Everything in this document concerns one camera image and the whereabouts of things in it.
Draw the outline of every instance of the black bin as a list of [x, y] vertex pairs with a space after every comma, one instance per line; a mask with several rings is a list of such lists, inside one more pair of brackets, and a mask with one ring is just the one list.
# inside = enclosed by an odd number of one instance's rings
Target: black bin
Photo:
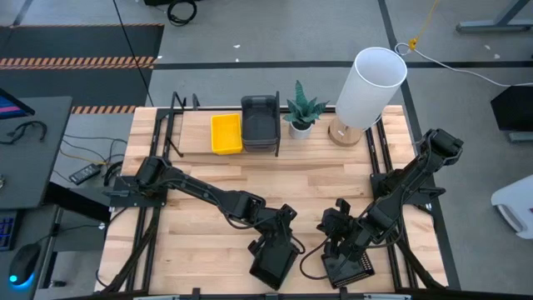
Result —
[[242, 105], [242, 144], [249, 153], [279, 153], [280, 93], [245, 96]]
[[533, 132], [533, 87], [508, 87], [491, 106], [500, 130]]

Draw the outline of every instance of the wooden lamp base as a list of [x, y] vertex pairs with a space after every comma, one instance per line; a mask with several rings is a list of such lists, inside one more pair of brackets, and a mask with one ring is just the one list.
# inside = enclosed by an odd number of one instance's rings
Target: wooden lamp base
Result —
[[342, 147], [350, 147], [357, 144], [363, 136], [363, 131], [361, 129], [344, 125], [339, 117], [336, 117], [331, 121], [327, 133], [335, 144]]

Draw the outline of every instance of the orange and black hazard tape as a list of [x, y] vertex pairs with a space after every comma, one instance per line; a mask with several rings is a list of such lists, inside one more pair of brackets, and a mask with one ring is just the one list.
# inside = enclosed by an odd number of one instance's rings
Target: orange and black hazard tape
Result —
[[97, 105], [73, 107], [71, 113], [133, 113], [137, 105]]
[[[131, 26], [165, 26], [163, 23], [127, 23], [124, 24], [124, 27]], [[49, 25], [17, 25], [9, 26], [10, 28], [79, 28], [79, 27], [121, 27], [120, 23], [114, 24], [49, 24]]]
[[0, 70], [73, 70], [104, 68], [153, 68], [156, 57], [13, 57], [1, 58]]

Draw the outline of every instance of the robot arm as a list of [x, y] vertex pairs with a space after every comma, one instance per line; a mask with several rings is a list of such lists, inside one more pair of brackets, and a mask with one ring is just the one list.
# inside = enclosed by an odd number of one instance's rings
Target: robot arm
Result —
[[396, 225], [401, 220], [403, 204], [417, 193], [429, 193], [434, 198], [444, 189], [422, 188], [422, 184], [443, 166], [452, 165], [462, 153], [463, 142], [444, 130], [430, 130], [423, 138], [421, 154], [405, 168], [389, 172], [379, 182], [380, 197], [369, 205], [359, 217], [349, 215], [350, 205], [344, 199], [337, 199], [340, 210], [328, 208], [317, 229], [324, 232], [331, 241], [326, 243], [322, 261], [326, 267], [331, 285], [338, 288], [358, 280], [358, 274], [346, 261], [357, 264], [365, 255], [370, 243], [379, 244], [396, 234]]
[[[250, 273], [271, 288], [279, 289], [294, 263], [298, 248], [291, 242], [291, 220], [296, 211], [288, 205], [281, 209], [266, 207], [264, 198], [244, 191], [224, 191], [185, 174], [162, 157], [146, 157], [135, 176], [138, 192], [145, 197], [162, 189], [176, 189], [220, 209], [236, 229], [255, 228], [261, 237], [248, 250], [255, 256]], [[244, 224], [238, 227], [233, 222]]]

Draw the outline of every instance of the wooden table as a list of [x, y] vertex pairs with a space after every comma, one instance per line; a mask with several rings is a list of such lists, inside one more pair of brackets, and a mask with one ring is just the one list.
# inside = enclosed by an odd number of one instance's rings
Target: wooden table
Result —
[[[135, 111], [122, 170], [124, 175], [134, 175], [148, 155], [155, 115], [155, 108]], [[289, 204], [298, 212], [291, 228], [309, 251], [325, 238], [324, 233], [316, 230], [316, 225], [325, 209], [335, 207], [337, 198], [345, 198], [351, 204], [352, 215], [357, 215], [372, 201], [371, 163], [365, 138], [354, 147], [338, 147], [327, 136], [327, 126], [333, 117], [332, 113], [323, 114], [307, 140], [291, 139], [288, 124], [282, 122], [279, 157], [259, 153], [186, 154], [179, 158], [172, 152], [170, 159], [174, 167], [219, 188], [260, 195], [266, 199], [268, 207]], [[388, 106], [383, 122], [394, 167], [403, 168], [414, 157], [414, 151], [402, 107]], [[180, 134], [190, 129], [187, 127], [190, 125], [183, 126], [182, 115], [176, 116], [174, 142], [180, 141]], [[376, 130], [373, 132], [379, 143]], [[381, 170], [385, 170], [380, 147], [376, 147]], [[129, 208], [108, 230], [99, 271], [105, 283], [117, 274], [132, 250], [137, 214], [137, 208]], [[435, 280], [446, 285], [431, 217], [410, 205], [405, 205], [404, 215], [411, 249]], [[170, 191], [157, 233], [150, 294], [191, 294], [193, 288], [201, 288], [202, 294], [272, 292], [248, 273], [253, 256], [247, 246], [258, 237], [253, 229], [239, 231], [228, 226], [216, 207], [183, 192]], [[348, 291], [393, 291], [386, 249], [367, 252], [376, 275], [348, 285]], [[304, 267], [314, 276], [325, 274], [319, 253], [321, 251], [311, 256]], [[397, 254], [402, 282], [407, 287], [405, 264], [399, 250]], [[337, 293], [327, 280], [311, 281], [301, 275], [298, 264], [302, 257], [298, 256], [278, 292]], [[138, 266], [135, 288], [140, 287], [143, 260]]]

